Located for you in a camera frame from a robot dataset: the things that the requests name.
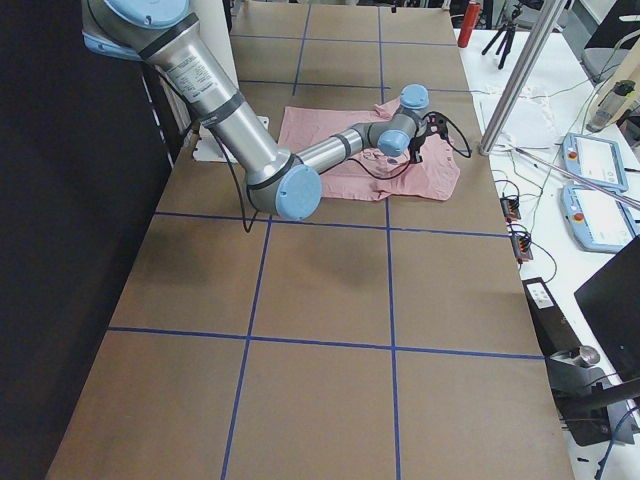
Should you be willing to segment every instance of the table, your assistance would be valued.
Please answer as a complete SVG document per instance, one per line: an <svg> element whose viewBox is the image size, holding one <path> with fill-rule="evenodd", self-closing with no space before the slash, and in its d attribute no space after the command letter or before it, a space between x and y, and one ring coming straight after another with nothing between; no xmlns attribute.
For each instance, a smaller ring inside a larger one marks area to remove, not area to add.
<svg viewBox="0 0 640 480"><path fill-rule="evenodd" d="M409 83L480 130L446 12L248 3L240 87L362 109ZM49 472L69 478L571 478L486 159L447 202L323 201L245 235L188 149Z"/></svg>
<svg viewBox="0 0 640 480"><path fill-rule="evenodd" d="M497 60L493 56L493 51L487 56L483 57L481 55L482 49L492 38L493 33L474 31L468 48L461 51L461 58L469 79L469 87L472 91L475 91L474 102L481 125L482 115L479 105L485 94L480 91L504 87L511 73L511 68L513 68L528 36L526 32L516 33L513 49L505 68L503 71L499 71L496 68ZM593 87L587 80L587 76L562 35L552 34L527 81L527 87L538 88L546 91L547 94L553 94L574 86L575 88L570 91L549 98L550 107L560 134L564 134L567 131L581 133L582 117L575 124L574 120L578 116L580 108L588 101L593 92ZM607 127L597 136L618 142L625 167L636 169L639 167L638 160L616 126ZM546 158L547 161L553 158L552 153L541 154L541 156ZM515 158L516 163L512 164L506 155L491 155L491 166L494 169L495 178L504 179L503 172L506 172L506 178L515 182L522 193L538 194L539 191L536 187L514 175L513 168L515 165L518 173L538 184L544 181L547 173L546 169L544 167L536 168L529 161L519 159L517 155ZM637 175L629 174L628 180L630 189L627 194L635 198L640 197L640 178ZM603 354L573 296L573 293L613 255L584 252L578 248L559 208L559 192L566 183L568 181L561 176L555 173L551 175L538 208L533 238L537 243L548 249L558 263L557 275L548 285L551 293L581 342L586 345L594 345L599 349L603 357L603 361L599 366L603 368L606 374L613 373L613 367ZM502 186L498 185L499 191L502 190ZM535 201L533 199L523 201L521 205L523 214L521 223L529 228L533 223L532 212L534 206ZM632 211L632 214L635 218L640 218L640 212ZM520 272L521 277L523 279L537 276L549 278L552 271L550 260L546 258L544 253L536 250L535 247L534 256L535 260L533 262L523 265ZM611 378L612 383L619 383L617 376ZM599 444L582 448L573 442L570 435L567 435L566 440L576 478L579 480L593 478L597 469L596 462L604 455L606 445ZM637 478L638 471L640 471L640 445L616 446L615 448L616 450L608 461L605 478L629 480ZM587 458L590 463L578 462L577 457Z"/></svg>

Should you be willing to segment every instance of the grid of tape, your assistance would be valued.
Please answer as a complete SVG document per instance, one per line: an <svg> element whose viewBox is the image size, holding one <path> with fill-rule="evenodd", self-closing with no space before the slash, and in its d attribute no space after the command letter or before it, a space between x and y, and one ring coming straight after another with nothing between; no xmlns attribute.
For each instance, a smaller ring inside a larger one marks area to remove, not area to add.
<svg viewBox="0 0 640 480"><path fill-rule="evenodd" d="M453 44L434 44L434 43L420 43L420 42L391 42L391 41L383 41L382 38L382 27L381 27L381 15L380 8L378 11L378 39L377 41L369 41L369 40L336 40L336 39L326 39L326 38L309 38L307 37L307 31L309 27L309 20L312 14L312 6L308 7L304 33L302 38L297 37L274 37L274 36L257 36L257 35L236 35L237 37L250 37L250 38L284 38L284 39L298 39L300 40L300 52L298 56L298 64L296 69L295 80L293 82L263 82L261 80L247 80L242 79L242 82L256 82L256 83L279 83L279 84L287 84L292 86L292 94L295 95L296 89L299 85L314 85L314 86L333 86L333 87L351 87L351 88L375 88L380 91L380 101L382 103L385 102L385 91L388 90L389 87L385 86L384 81L384 72L383 72L383 44L417 44L417 45L440 45L440 46L454 46ZM300 70L301 63L305 48L305 43L310 41L336 41L336 42L362 42L362 43L375 43L378 45L379 50L379 67L380 67L380 78L379 78L379 86L371 87L371 86L362 86L362 85L340 85L340 84L315 84L315 83L302 83L300 82ZM451 92L461 92L468 90L439 90L439 91L451 91ZM231 416L231 422L229 425L229 433L225 448L224 461L222 466L222 471L220 474L220 479L225 480L227 477L227 471L229 467L229 459L231 456L231 451L233 449L233 439L235 433L236 421L238 418L238 409L242 399L242 389L245 378L245 371L247 367L247 357L251 348L252 343L254 342L268 342L268 343L291 343L291 344L301 344L301 345L317 345L317 346L325 346L329 348L351 348L351 349L374 349L374 350L382 350L389 352L389 358L391 362L391 378L392 378L392 391L393 391L393 420L394 420L394 437L395 437L395 468L396 468L396 479L400 480L402 478L401 471L401 448L400 448L400 409L399 409L399 401L398 401L398 374L397 374L397 360L396 353L397 352L416 352L416 353L426 353L426 354L442 354L442 355L462 355L462 356L476 356L476 357L493 357L493 358L502 358L502 359L520 359L520 360L532 360L532 361L541 361L544 358L538 355L530 355L530 354L515 354L515 353L502 353L502 352L484 352L484 351L468 351L468 350L451 350L451 349L436 349L436 348L422 348L422 347L410 347L410 346L402 346L396 343L396 331L395 331L395 315L394 315L394 279L393 279L393 260L392 260L392 236L391 233L393 231L403 231L403 232L414 232L414 233L432 233L432 234L442 234L442 235L464 235L464 236L479 236L479 237L496 237L496 238L506 238L507 234L494 234L494 233L483 233L483 232L464 232L464 231L453 231L453 230L434 230L434 229L420 229L420 228L398 228L392 227L390 225L389 218L389 200L385 200L385 214L386 214L386 225L385 226L374 226L374 225L353 225L353 224L342 224L342 223L314 223L314 222L292 222L286 220L280 220L273 217L269 217L267 219L258 218L257 222L266 223L267 228L264 236L264 242L262 247L262 256L260 259L260 266L258 271L258 276L256 279L255 292L253 296L253 304L251 308L251 315L249 319L249 326L245 335L234 335L234 334L225 334L225 333L216 333L216 332L202 332L202 331L182 331L182 330L165 330L165 329L153 329L153 328L137 328L137 327L110 327L109 330L113 332L129 332L129 333L139 333L139 334L153 334L153 335L174 335L174 336L194 336L194 337L209 337L209 338L217 338L217 339L233 339L233 340L242 340L244 341L244 352L242 356L241 368L238 377L238 382L235 391L235 400L233 405L233 412ZM200 215L200 214L190 214L184 212L168 212L168 211L157 211L156 215L158 216L176 216L176 217L185 217L185 218L200 218L200 219L222 219L222 220L235 220L242 221L240 217L233 216L215 216L215 215ZM338 342L338 341L322 341L315 339L298 339L298 338L281 338L281 337L268 337L268 336L256 336L253 334L253 325L256 316L256 309L260 298L260 290L262 286L262 277L265 266L265 261L269 252L269 242L270 242L270 234L271 228L274 224L290 224L290 225L299 225L300 228L305 228L307 226L323 226L329 228L346 228L346 229L372 229L372 230L382 230L386 232L386 245L387 245L387 277L388 277L388 295L389 295L389 331L390 331L390 343L389 344L366 344L366 343L352 343L352 342Z"/></svg>

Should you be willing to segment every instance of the black monitor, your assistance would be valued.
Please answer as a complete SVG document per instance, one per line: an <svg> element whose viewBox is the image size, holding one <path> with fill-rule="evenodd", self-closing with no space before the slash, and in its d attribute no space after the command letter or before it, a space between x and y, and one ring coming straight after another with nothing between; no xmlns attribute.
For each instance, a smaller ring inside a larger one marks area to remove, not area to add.
<svg viewBox="0 0 640 480"><path fill-rule="evenodd" d="M587 280L575 297L620 377L640 377L640 237Z"/></svg>

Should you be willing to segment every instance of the camera tripod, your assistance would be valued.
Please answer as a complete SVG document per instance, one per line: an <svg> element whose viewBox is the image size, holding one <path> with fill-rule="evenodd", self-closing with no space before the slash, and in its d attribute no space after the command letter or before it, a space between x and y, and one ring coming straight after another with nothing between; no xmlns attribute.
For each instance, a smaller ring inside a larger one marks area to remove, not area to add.
<svg viewBox="0 0 640 480"><path fill-rule="evenodd" d="M505 36L500 42L500 46L496 51L496 55L500 55L500 52L502 52L502 57L500 58L500 63L498 64L498 70L502 70L502 67L504 67L504 62L507 59L507 55L509 55L509 52L511 52L511 45L513 44L513 38L516 36L516 27L518 26L515 20L520 16L521 13L522 2L518 2L514 7L513 12L511 12L511 19L502 24L489 44L484 48L484 50L482 50L482 54L485 55L489 51L491 46L496 43L496 40L500 38L500 35L502 35L503 32L505 33Z"/></svg>

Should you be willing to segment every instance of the silver arm segment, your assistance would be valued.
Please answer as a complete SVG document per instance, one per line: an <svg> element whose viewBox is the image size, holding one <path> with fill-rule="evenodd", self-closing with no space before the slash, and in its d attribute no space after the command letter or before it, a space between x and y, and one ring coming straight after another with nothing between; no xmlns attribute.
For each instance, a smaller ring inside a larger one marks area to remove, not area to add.
<svg viewBox="0 0 640 480"><path fill-rule="evenodd" d="M386 155L399 156L427 128L427 90L410 85L391 120L354 125L292 154L276 144L206 47L188 0L139 2L141 7L127 0L82 2L87 46L120 58L135 59L137 54L163 70L201 124L244 168L247 195L258 210L288 219L306 218L320 202L319 173L365 148L377 146ZM118 48L126 54L114 55Z"/></svg>

